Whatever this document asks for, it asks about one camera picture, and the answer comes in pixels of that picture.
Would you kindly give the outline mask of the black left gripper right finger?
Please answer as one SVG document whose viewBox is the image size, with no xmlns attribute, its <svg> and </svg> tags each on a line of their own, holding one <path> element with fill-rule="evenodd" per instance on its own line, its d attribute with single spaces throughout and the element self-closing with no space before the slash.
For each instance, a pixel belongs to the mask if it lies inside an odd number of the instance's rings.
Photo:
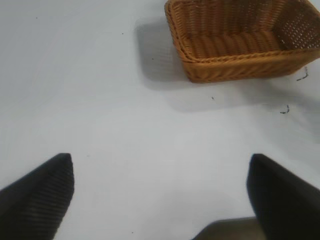
<svg viewBox="0 0 320 240">
<path fill-rule="evenodd" d="M 320 191 L 271 158 L 256 153 L 249 163 L 247 193 L 269 240 L 318 240 Z"/>
</svg>

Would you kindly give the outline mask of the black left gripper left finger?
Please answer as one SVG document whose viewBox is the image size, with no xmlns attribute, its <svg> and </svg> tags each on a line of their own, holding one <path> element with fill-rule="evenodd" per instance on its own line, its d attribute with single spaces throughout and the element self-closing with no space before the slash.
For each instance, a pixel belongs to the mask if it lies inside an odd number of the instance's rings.
<svg viewBox="0 0 320 240">
<path fill-rule="evenodd" d="M 72 156 L 59 153 L 0 191 L 2 240 L 52 240 L 75 191 Z"/>
</svg>

